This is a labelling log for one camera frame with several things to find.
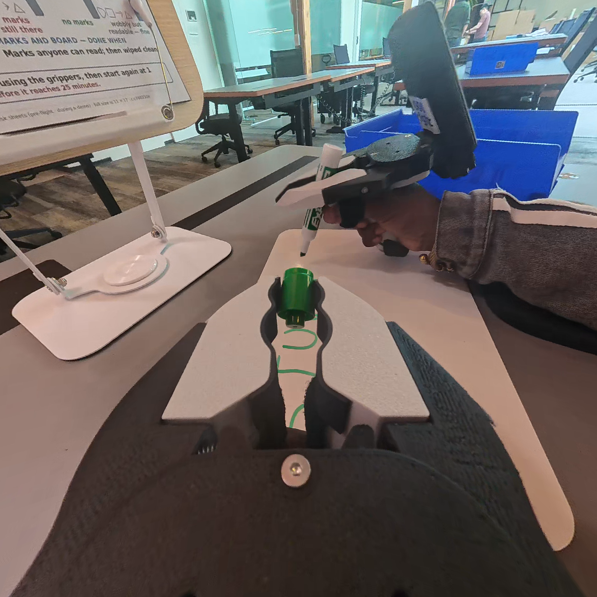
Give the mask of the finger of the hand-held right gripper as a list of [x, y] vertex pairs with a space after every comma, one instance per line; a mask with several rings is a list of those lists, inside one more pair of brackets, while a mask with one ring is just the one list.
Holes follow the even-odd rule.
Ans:
[[371, 168], [371, 160], [368, 152], [352, 152], [343, 155], [339, 161], [337, 173], [349, 169], [359, 169], [367, 171]]
[[368, 183], [364, 170], [349, 169], [315, 180], [313, 177], [289, 183], [275, 199], [279, 207], [314, 208], [331, 206], [356, 198]]

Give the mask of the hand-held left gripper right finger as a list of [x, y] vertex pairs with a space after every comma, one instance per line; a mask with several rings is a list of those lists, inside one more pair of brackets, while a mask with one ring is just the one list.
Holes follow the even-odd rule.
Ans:
[[430, 412], [384, 317], [329, 278], [313, 285], [317, 310], [315, 378], [304, 399], [307, 442], [343, 442], [368, 427], [426, 423]]

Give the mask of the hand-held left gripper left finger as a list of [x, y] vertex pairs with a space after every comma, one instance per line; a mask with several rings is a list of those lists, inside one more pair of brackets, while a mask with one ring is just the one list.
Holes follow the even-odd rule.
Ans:
[[264, 278], [206, 322], [164, 410], [164, 422], [242, 433], [250, 445], [285, 445], [285, 402], [273, 340], [280, 278]]

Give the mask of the white whiteboard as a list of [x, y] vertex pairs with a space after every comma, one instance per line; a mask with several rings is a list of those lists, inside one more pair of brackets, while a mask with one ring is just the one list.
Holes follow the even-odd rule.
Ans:
[[554, 551], [566, 548], [575, 532], [571, 507], [467, 286], [429, 272], [414, 253], [365, 248], [353, 230], [321, 230], [300, 261], [300, 236], [278, 236], [262, 275], [307, 267], [397, 323], [492, 418], [543, 533]]

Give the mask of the blue plastic bin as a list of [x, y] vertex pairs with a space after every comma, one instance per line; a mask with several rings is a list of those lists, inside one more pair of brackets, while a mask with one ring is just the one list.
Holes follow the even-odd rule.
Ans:
[[571, 145], [578, 113], [550, 110], [473, 109], [476, 167], [457, 180], [430, 173], [421, 185], [445, 191], [503, 189], [521, 202], [548, 198]]

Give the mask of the green marker cap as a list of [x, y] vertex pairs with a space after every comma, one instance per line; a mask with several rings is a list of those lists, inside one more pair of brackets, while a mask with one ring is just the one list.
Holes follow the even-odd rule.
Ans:
[[302, 330], [317, 318], [316, 287], [313, 272], [305, 267], [287, 268], [275, 290], [277, 317], [288, 330]]

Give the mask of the person's right forearm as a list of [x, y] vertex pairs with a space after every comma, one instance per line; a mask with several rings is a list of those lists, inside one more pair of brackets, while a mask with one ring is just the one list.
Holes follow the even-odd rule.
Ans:
[[519, 201], [501, 189], [448, 192], [435, 245], [438, 271], [499, 282], [520, 299], [596, 330], [596, 207]]

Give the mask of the person's right hand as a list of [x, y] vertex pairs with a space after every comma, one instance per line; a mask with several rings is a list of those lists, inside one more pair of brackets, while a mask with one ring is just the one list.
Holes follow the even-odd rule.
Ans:
[[368, 248], [389, 234], [409, 251], [429, 252], [435, 245], [440, 207], [440, 200], [417, 184], [393, 189], [366, 202], [364, 220], [356, 230]]

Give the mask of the small blue bin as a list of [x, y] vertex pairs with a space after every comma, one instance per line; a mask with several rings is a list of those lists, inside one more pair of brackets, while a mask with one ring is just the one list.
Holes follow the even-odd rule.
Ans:
[[472, 50], [467, 57], [465, 73], [472, 77], [526, 71], [533, 63], [538, 42], [502, 44]]

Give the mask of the wooden office desk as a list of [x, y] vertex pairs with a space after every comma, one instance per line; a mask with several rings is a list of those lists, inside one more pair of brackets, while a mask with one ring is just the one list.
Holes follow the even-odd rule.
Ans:
[[525, 71], [469, 76], [455, 66], [470, 109], [553, 110], [571, 73], [560, 57], [540, 58]]
[[292, 101], [293, 98], [276, 97], [277, 92], [287, 89], [300, 88], [298, 99], [304, 99], [303, 112], [307, 121], [307, 136], [303, 145], [312, 145], [312, 110], [310, 99], [319, 95], [324, 90], [324, 84], [336, 83], [347, 80], [355, 83], [365, 74], [373, 73], [374, 66], [360, 66], [344, 69], [327, 69], [296, 78], [265, 79], [251, 83], [236, 84], [234, 86], [221, 86], [203, 91], [204, 100], [208, 99], [214, 105], [228, 107], [228, 112], [236, 112], [236, 107], [243, 101], [249, 100], [258, 109], [272, 109], [279, 103]]

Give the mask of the black office chair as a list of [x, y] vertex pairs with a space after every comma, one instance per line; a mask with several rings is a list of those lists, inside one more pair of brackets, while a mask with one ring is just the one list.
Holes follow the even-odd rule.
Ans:
[[201, 114], [195, 122], [198, 135], [219, 138], [215, 145], [201, 153], [202, 162], [207, 163], [206, 156], [213, 152], [215, 153], [213, 164], [216, 168], [220, 168], [220, 156], [228, 155], [230, 151], [236, 154], [238, 162], [250, 159], [252, 149], [243, 140], [241, 118], [235, 111], [220, 114], [218, 109], [216, 105], [214, 114], [211, 114], [210, 102], [205, 99]]
[[[296, 78], [305, 74], [303, 66], [303, 55], [301, 47], [294, 49], [270, 50], [272, 78]], [[298, 94], [303, 90], [300, 88], [287, 89], [276, 93], [276, 97], [293, 98], [292, 101], [279, 103], [273, 110], [279, 113], [279, 118], [286, 115], [290, 118], [289, 123], [275, 131], [273, 139], [275, 145], [280, 145], [280, 138], [291, 132], [295, 135], [297, 144], [303, 145], [307, 136], [307, 119], [303, 112], [304, 99], [298, 99]]]

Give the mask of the white table sign stand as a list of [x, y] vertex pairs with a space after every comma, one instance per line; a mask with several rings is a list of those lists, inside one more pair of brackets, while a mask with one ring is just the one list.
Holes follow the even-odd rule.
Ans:
[[202, 82], [171, 1], [1, 1], [1, 174], [128, 145], [148, 232], [50, 277], [12, 316], [55, 357], [97, 353], [227, 259], [229, 243], [167, 226], [141, 141], [189, 127]]

